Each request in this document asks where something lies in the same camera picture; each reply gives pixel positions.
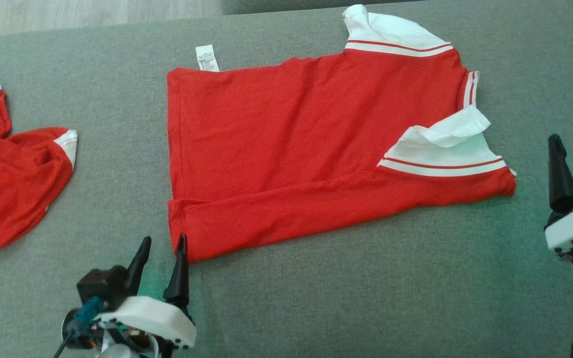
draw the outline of black cable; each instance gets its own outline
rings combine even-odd
[[[72,338],[72,336],[75,334],[75,330],[71,329],[70,333],[68,333],[68,336],[63,340],[63,342],[61,342],[61,345],[59,346],[59,349],[57,349],[57,353],[54,354],[54,356],[52,356],[52,358],[59,358],[59,356],[61,356],[61,353],[63,352],[63,349],[66,348],[66,344],[68,344],[68,341]]]

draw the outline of red stripe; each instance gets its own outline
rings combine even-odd
[[[470,86],[470,105],[473,104],[473,93],[475,93],[475,91],[473,91],[475,89],[475,73],[473,72],[473,85]]]
[[[466,165],[466,166],[430,166],[430,165],[420,165],[418,163],[412,163],[407,161],[401,161],[395,158],[385,158],[387,161],[393,161],[397,163],[401,163],[403,165],[410,165],[410,166],[419,166],[422,168],[432,168],[432,169],[465,169],[465,168],[474,168],[477,166],[484,166],[484,165],[491,165],[492,163],[498,163],[503,160],[503,158],[498,158],[493,161],[485,162],[485,163],[477,163],[475,165]]]
[[[389,47],[398,47],[398,48],[404,48],[405,50],[411,50],[411,51],[417,51],[417,52],[428,52],[428,51],[432,51],[432,50],[437,50],[437,48],[451,46],[450,43],[444,43],[443,45],[439,45],[437,47],[424,48],[424,49],[420,50],[419,48],[406,47],[406,46],[402,46],[402,45],[396,45],[394,43],[385,43],[385,42],[377,42],[377,41],[364,41],[362,39],[350,39],[346,42],[368,43],[369,45],[382,45],[382,46],[389,46]]]

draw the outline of white care label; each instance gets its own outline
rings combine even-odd
[[[196,58],[201,71],[220,72],[216,56],[213,54],[213,45],[196,47]]]

